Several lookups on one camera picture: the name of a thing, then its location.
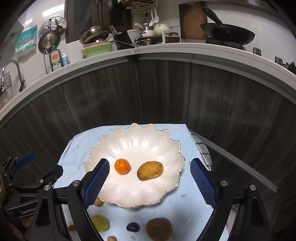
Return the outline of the large brown kiwi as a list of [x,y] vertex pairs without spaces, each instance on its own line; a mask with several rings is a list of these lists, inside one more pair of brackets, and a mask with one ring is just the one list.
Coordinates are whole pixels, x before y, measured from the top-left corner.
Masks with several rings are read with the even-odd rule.
[[154,218],[147,222],[146,231],[153,241],[167,241],[173,235],[171,222],[164,217]]

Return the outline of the green round apple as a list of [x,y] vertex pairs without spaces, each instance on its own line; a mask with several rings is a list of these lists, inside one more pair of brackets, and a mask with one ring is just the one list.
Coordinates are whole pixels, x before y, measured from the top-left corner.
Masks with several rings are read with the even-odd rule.
[[95,215],[91,220],[98,232],[105,232],[109,229],[109,222],[104,216]]

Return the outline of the chrome kitchen faucet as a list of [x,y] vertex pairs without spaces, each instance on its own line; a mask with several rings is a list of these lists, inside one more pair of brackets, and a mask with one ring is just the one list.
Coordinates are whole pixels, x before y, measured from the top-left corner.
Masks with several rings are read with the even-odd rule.
[[[16,67],[16,71],[11,72],[11,69],[7,70],[7,67],[12,64]],[[6,92],[12,87],[12,80],[17,78],[19,82],[18,91],[22,92],[25,89],[25,80],[22,77],[20,65],[14,59],[7,61],[1,69],[1,93]]]

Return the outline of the light blue patterned tablecloth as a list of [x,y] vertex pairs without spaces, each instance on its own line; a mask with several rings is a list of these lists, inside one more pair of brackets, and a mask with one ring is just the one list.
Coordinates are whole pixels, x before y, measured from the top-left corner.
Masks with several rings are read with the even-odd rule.
[[[196,240],[213,212],[213,208],[204,201],[190,172],[190,162],[194,158],[201,160],[201,154],[187,126],[153,125],[160,131],[166,128],[171,137],[181,143],[181,155],[185,158],[185,165],[180,173],[180,183],[154,205],[125,209],[104,202],[100,207],[89,206],[87,212],[91,218],[101,215],[109,222],[109,229],[99,232],[104,240],[109,236],[114,236],[117,240],[148,240],[146,224],[149,220],[159,217],[167,218],[171,222],[173,235],[170,240]],[[89,148],[98,145],[100,137],[112,134],[116,127],[129,126],[101,126],[76,135],[60,157],[59,165],[63,167],[63,175],[55,183],[55,188],[67,187],[73,181],[81,180],[87,173],[83,164],[89,160]],[[140,231],[128,232],[126,226],[130,222],[137,222]]]

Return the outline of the white teapot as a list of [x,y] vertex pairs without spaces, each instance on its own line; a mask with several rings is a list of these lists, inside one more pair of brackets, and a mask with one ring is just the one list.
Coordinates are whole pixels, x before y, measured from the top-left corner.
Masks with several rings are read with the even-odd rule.
[[158,23],[158,24],[154,25],[153,31],[154,31],[155,36],[160,36],[160,35],[162,35],[163,31],[169,32],[170,28],[168,27],[167,24]]

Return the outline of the green plastic basin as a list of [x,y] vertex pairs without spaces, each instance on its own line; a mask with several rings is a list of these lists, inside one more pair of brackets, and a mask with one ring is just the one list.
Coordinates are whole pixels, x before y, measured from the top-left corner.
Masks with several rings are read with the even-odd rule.
[[112,51],[113,44],[114,44],[114,41],[102,41],[102,42],[86,44],[86,45],[83,45],[83,48],[81,49],[81,53],[84,55],[85,58],[108,53]]

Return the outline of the brown longan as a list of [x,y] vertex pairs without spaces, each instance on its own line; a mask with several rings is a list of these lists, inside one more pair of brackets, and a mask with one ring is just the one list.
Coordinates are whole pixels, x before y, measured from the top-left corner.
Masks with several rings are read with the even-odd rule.
[[117,238],[114,237],[114,236],[109,236],[109,237],[107,238],[107,241],[117,241]]
[[95,199],[95,202],[94,202],[94,205],[97,206],[97,207],[100,207],[104,204],[104,202],[100,199],[100,198],[96,198]]

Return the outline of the white scalloped ceramic bowl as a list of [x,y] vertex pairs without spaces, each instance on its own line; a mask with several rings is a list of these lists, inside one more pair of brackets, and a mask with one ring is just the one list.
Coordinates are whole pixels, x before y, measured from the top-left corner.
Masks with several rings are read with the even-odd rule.
[[[185,165],[180,141],[172,138],[166,128],[160,131],[153,124],[141,127],[133,123],[128,128],[116,127],[110,135],[102,135],[98,145],[89,148],[84,170],[92,171],[101,159],[109,162],[110,170],[98,197],[125,209],[159,203],[177,188]],[[128,160],[131,169],[127,174],[116,172],[117,159]],[[148,161],[161,162],[164,171],[158,178],[140,181],[137,170]]]

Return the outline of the orange tangerine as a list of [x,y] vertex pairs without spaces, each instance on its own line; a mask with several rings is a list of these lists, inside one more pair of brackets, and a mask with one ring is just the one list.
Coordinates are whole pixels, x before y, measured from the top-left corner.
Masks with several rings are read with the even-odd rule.
[[130,169],[130,163],[126,159],[117,159],[114,163],[114,169],[116,170],[117,173],[124,175],[127,174]]

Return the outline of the checkered dish towel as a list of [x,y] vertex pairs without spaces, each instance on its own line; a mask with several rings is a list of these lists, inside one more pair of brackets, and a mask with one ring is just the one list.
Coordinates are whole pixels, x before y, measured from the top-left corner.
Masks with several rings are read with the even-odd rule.
[[195,134],[191,134],[193,140],[196,143],[196,146],[201,154],[201,162],[203,163],[203,165],[206,167],[206,169],[208,171],[212,170],[212,160],[211,160],[211,156],[209,153],[209,150],[206,146],[206,144],[199,138],[197,137]]

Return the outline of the hanging steel pan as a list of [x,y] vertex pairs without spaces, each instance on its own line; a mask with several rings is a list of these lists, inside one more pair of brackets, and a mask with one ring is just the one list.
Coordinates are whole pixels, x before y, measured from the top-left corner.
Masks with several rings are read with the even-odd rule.
[[52,51],[52,47],[58,47],[61,37],[54,31],[46,32],[38,42],[38,49],[40,53],[46,50],[48,53]]

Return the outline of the wooden cutting board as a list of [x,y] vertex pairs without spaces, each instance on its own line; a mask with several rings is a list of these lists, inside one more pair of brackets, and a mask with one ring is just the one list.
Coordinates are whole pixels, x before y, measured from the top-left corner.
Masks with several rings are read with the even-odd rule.
[[207,35],[200,27],[201,24],[208,23],[207,16],[202,10],[204,6],[206,6],[206,4],[201,1],[179,4],[182,40],[206,40]]

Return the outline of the dark purple plum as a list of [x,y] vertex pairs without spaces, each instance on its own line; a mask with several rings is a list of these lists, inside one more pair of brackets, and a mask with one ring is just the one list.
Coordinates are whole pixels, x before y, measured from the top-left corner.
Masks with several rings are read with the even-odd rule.
[[128,232],[139,232],[140,231],[140,225],[137,222],[130,222],[126,226],[126,230]]

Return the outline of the steel mixing bowl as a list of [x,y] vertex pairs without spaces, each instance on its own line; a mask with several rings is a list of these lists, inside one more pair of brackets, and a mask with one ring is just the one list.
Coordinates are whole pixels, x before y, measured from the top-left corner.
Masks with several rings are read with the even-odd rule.
[[83,45],[96,42],[97,40],[105,40],[109,36],[109,27],[105,25],[96,25],[81,32],[79,42]]

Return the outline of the yellow mango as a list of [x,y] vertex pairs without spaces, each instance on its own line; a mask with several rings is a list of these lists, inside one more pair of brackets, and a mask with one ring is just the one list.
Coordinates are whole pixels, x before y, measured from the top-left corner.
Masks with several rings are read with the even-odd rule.
[[148,161],[143,163],[137,170],[137,177],[140,181],[158,178],[163,173],[164,168],[161,162]]

